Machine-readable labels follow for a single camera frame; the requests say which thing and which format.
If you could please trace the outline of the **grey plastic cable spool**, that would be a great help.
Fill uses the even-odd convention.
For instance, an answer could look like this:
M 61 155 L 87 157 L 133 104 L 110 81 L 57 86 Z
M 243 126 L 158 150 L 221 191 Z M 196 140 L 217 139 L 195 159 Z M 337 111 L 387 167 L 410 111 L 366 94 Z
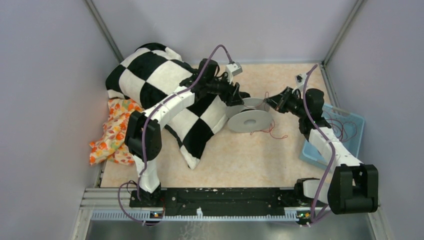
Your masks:
M 252 133 L 269 129 L 273 123 L 273 116 L 269 112 L 270 106 L 263 98 L 247 97 L 244 104 L 227 106 L 227 126 L 235 133 Z

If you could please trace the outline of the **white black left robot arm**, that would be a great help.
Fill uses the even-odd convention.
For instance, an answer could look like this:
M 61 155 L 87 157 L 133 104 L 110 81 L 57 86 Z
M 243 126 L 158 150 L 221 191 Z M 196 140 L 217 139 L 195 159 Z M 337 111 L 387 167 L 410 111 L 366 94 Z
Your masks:
M 240 84 L 233 83 L 233 78 L 243 71 L 241 65 L 232 61 L 222 75 L 216 76 L 214 72 L 207 73 L 208 69 L 216 70 L 210 63 L 210 58 L 203 59 L 201 69 L 182 80 L 167 97 L 142 112 L 134 111 L 129 117 L 124 143 L 137 167 L 136 195 L 149 207 L 156 206 L 161 198 L 156 158 L 162 149 L 163 128 L 208 94 L 218 95 L 228 107 L 244 104 Z

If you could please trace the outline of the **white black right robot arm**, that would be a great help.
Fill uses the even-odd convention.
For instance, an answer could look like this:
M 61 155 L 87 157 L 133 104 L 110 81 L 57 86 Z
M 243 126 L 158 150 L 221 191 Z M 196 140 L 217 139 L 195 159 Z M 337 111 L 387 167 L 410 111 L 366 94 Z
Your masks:
M 379 207 L 379 172 L 373 164 L 364 164 L 352 155 L 336 137 L 323 117 L 324 92 L 310 88 L 298 96 L 287 87 L 264 102 L 278 113 L 292 113 L 299 118 L 299 131 L 327 161 L 321 179 L 302 179 L 302 187 L 293 192 L 299 206 L 311 201 L 311 213 L 317 202 L 336 214 L 374 213 Z

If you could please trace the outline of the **light blue plastic basket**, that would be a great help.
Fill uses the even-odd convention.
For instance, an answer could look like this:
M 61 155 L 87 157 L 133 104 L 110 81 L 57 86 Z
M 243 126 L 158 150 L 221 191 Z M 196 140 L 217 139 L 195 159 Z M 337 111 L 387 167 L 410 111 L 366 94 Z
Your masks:
M 325 103 L 322 116 L 330 123 L 335 136 L 355 157 L 358 156 L 365 126 L 365 119 L 355 113 Z M 308 164 L 325 169 L 328 161 L 308 141 L 304 142 L 299 159 Z

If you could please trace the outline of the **black white checkered pillow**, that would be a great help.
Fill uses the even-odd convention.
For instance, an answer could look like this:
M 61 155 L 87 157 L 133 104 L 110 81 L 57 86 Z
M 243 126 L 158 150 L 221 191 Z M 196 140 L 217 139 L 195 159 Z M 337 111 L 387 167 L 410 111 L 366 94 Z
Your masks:
M 218 74 L 219 65 L 211 60 L 208 74 Z M 111 99 L 131 99 L 147 110 L 171 94 L 179 83 L 201 69 L 191 67 L 171 48 L 146 43 L 122 61 L 107 77 L 105 86 Z M 176 139 L 189 168 L 199 164 L 207 142 L 227 121 L 225 103 L 218 95 L 207 94 L 174 117 L 165 129 Z

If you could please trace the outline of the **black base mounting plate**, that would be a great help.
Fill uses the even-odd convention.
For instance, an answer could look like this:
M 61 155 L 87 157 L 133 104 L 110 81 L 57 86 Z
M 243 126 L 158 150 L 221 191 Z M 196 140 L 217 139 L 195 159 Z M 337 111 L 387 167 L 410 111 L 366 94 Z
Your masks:
M 169 187 L 137 194 L 131 192 L 131 208 L 160 208 L 168 217 L 193 216 L 198 209 L 206 217 L 282 216 L 290 207 L 309 209 L 312 204 L 291 187 Z

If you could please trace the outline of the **orange floral cloth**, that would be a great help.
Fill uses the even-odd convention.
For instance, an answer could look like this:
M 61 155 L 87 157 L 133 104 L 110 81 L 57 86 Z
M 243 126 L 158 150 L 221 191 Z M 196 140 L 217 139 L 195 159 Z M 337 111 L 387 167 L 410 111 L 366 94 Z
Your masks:
M 102 125 L 103 134 L 99 140 L 92 141 L 89 146 L 89 165 L 98 165 L 104 161 L 132 166 L 134 158 L 124 144 L 130 115 L 134 111 L 142 112 L 143 108 L 132 99 L 114 98 L 107 102 L 109 115 Z

